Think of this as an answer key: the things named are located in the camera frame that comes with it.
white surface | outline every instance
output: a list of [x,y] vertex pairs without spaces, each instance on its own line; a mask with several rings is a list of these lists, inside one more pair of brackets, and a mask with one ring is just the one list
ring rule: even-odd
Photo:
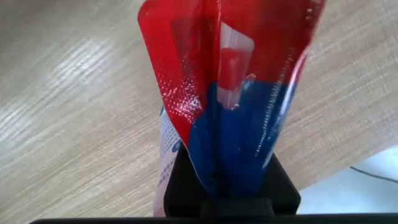
[[[355,165],[363,171],[398,179],[398,147]],[[398,184],[352,169],[300,191],[299,214],[398,212]]]

plastic packaging bag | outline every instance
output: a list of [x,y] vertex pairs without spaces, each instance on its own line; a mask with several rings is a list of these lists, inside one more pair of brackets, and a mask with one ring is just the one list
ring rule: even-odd
[[142,5],[138,21],[165,116],[212,197],[250,196],[261,186],[323,5],[324,0]]

wooden table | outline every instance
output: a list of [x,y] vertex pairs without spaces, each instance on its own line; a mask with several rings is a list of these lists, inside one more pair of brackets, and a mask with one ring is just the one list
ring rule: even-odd
[[[0,1],[0,222],[152,213],[142,1]],[[398,1],[332,0],[277,156],[302,189],[398,143]]]

wood grain surface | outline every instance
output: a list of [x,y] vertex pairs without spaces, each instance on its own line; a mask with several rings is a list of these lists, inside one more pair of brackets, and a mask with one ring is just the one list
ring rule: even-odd
[[[0,1],[0,223],[151,215],[142,1]],[[398,1],[326,5],[276,153],[302,189],[398,143]]]

red plastic bag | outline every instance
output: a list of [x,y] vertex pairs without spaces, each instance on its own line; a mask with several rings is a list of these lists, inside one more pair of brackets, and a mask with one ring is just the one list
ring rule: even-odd
[[249,196],[262,184],[324,3],[142,5],[138,21],[165,110],[210,195]]

